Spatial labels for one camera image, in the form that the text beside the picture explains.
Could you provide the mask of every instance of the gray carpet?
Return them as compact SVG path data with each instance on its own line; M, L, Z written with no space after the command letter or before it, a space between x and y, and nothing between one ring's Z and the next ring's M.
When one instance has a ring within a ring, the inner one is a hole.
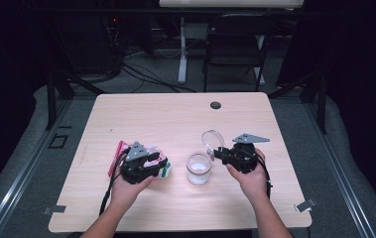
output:
M272 43L264 70L266 84L261 87L261 91L269 93L276 89L275 82L287 45L288 41L285 39ZM154 59L144 54L138 54L125 59L125 62L142 70L145 74L149 74L143 69L143 67L147 68L162 80L178 85L179 56L173 51L168 51L166 54L168 55L163 56L157 53ZM202 48L196 48L194 45L188 52L188 82L183 86L196 91L202 90L202 54ZM240 71L230 71L230 73L233 77L242 77L247 83L253 82L253 73L249 75L244 75ZM220 75L221 71L215 71L213 74L214 78L220 78ZM135 79L125 71L112 80L98 82L95 85L111 93L174 92L166 86ZM63 105L68 105L68 109L64 112L60 124L50 132L49 142L44 145L40 154L41 161L5 227L1 230L1 237L66 237L68 235L51 233L48 230L50 217L42 214L42 211L45 207L56 204L93 105L94 96L91 92L76 84L73 85L73 88L77 96L71 102L63 102ZM237 84L218 84L209 89L211 91L244 91L253 90L254 86L246 84L240 87ZM313 218L312 237L360 237L347 203L333 176L326 150L315 127L312 126L314 119L310 117L306 106L301 104L297 97L300 91L299 88L292 90L285 97L274 99L271 103L305 198L313 198L317 202L317 206L311 212ZM38 99L38 107L32 122L0 176L0 204L15 177L26 162L32 158L38 141L45 133L44 128L47 125L46 89L42 88L35 96ZM327 103L326 130L327 137L344 165L363 209L376 231L376 195L352 161L340 116L334 103L330 100ZM57 136L57 139L50 143L54 136ZM61 136L66 136L64 146L61 149L55 148L62 144L63 137ZM308 236L306 229L292 230L292 232L296 237Z

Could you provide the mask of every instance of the hand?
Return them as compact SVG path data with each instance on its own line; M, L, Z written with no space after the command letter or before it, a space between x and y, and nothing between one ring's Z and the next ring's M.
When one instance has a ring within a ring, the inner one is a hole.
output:
M120 167L116 168L115 174L120 175ZM150 185L153 179L154 177L148 177L140 183L131 184L124 180L122 176L119 176L113 183L109 206L117 206L120 207L120 209L124 209L124 211L127 211L129 207L131 207L132 204L135 202L136 198L138 197L138 194L142 190L144 190L148 185Z
M259 149L255 150L256 153L265 161L265 155ZM262 166L258 164L256 169L248 174L241 174L229 164L227 164L227 169L230 174L236 180L238 180L241 189L251 202L262 197L262 195L266 196L266 176Z

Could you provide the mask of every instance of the dark background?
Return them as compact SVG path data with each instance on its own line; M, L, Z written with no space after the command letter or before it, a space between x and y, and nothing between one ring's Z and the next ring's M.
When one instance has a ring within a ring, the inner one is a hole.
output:
M338 105L355 162L376 191L376 3L353 1L349 6L335 5L332 1L322 3L308 1L307 10L337 11L340 17L335 24L298 23L279 82L288 83L313 71L332 41L338 43L340 38L340 54L326 75L328 95ZM46 59L53 59L60 68L75 70L75 60L70 59L69 52L63 50L66 46L56 39L57 36L66 38L61 28L49 29L37 16L29 20L17 6L19 2L0 0L0 172L34 112L33 93L46 84L52 62ZM100 22L85 21L74 23L79 25L75 28L87 26L87 31L98 31L96 26ZM113 67L106 44L91 38L92 34L87 32L83 38L97 41L101 51L96 56L105 60L87 58L80 65L91 67L90 63L96 63L92 68L101 70Z

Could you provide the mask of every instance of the black cable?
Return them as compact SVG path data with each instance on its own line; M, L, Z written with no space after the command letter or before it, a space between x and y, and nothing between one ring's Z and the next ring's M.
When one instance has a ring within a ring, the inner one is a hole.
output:
M133 89L133 90L131 91L131 93L136 92L139 88L141 88L141 87L144 85L144 83L145 83L145 80L142 80L141 85L139 85L137 88Z
M134 72L136 72L138 74L141 74L144 77L148 77L148 78L154 80L154 82L152 82L152 81L149 81L149 80L145 79L148 82L156 83L156 84L161 84L161 85L166 86L166 87L168 87L169 89L171 89L171 90L173 90L175 92L179 92L177 89L175 89L175 87L173 85L171 85L169 83L166 83L166 82L163 82L161 79L156 79L156 78L154 78L152 76L146 75L146 74L142 73L141 71L137 70L136 68L134 68L134 67L132 67L132 66L130 66L128 64L125 64L125 66L128 67L129 69L131 69L132 71L134 71Z
M265 161L259 155L257 155L257 157L258 157L258 163L259 163L259 165L261 165L261 167L264 169L264 172L265 172L268 198L271 198L271 187L272 187L272 184L271 184L271 178L269 177L268 169L266 168Z
M114 181L120 176L120 174L115 176L116 169L120 164L120 160L122 159L123 155L128 154L130 150L131 150L131 148L129 147L128 149L122 151L122 153L120 153L119 157L116 159L116 162L114 163L113 173L110 177L110 183L109 183L109 186L108 186L106 193L104 194L103 201L101 202L100 213L98 215L101 215L104 212L107 200L110 197L111 187L113 186Z
M150 81L150 80L148 80L148 79L146 79L146 78L141 78L141 77L139 77L139 76L137 76L137 75L131 73L130 71L128 71L128 70L125 69L125 68L122 68L122 70L124 70L124 71L127 72L129 75L131 75L131 76L133 76L133 77L135 77L135 78L137 78L137 79L139 79L139 80L146 81L146 82L149 82L149 83L161 84L160 82L157 82L157 81Z
M143 76L145 76L145 77L148 77L148 78L150 78L150 79L156 81L156 82L153 82L153 83L156 83L156 84L162 84L162 85L164 85L164 86L170 88L170 89L173 90L173 91L179 92L179 91L176 90L176 88L178 88L178 89L183 89L183 90L187 90L187 91L191 91L191 92L196 92L195 90L193 90L193 89L191 89L191 88L188 88L188 87L185 87L185 86L178 86L178 85L173 85L173 84L167 83L167 82L163 81L162 79L160 79L157 75L153 74L153 73L152 73L150 70L148 70L147 68L142 67L142 66L140 66L140 65L136 65L136 64L133 64L133 65L135 65L135 66L137 66L137 67L140 67L140 68L142 68L143 70L146 70L147 72L149 72L150 74L152 74L154 77L152 77L152 76L150 76L150 75L147 75L147 74L144 74L143 72L141 72L140 70L134 68L134 67L133 67L132 65L130 65L130 64L124 63L123 66L126 66L126 67L130 68L131 70L133 70L134 72L139 73L139 74L141 74L141 75L143 75Z

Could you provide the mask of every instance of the chair leg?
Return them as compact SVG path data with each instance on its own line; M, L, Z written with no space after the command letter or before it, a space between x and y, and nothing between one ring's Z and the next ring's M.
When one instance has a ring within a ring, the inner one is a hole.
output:
M256 79L255 92L259 91L259 84L261 83L261 77L262 77L262 71L263 70L264 70L263 66L259 67L259 74L258 74L258 78Z
M205 66L206 66L206 61L203 60L203 63L202 63L202 72L205 72Z
M204 73L204 77L203 77L203 92L206 92L206 84L207 84L207 80L208 80L208 65L207 64L203 65L203 73Z

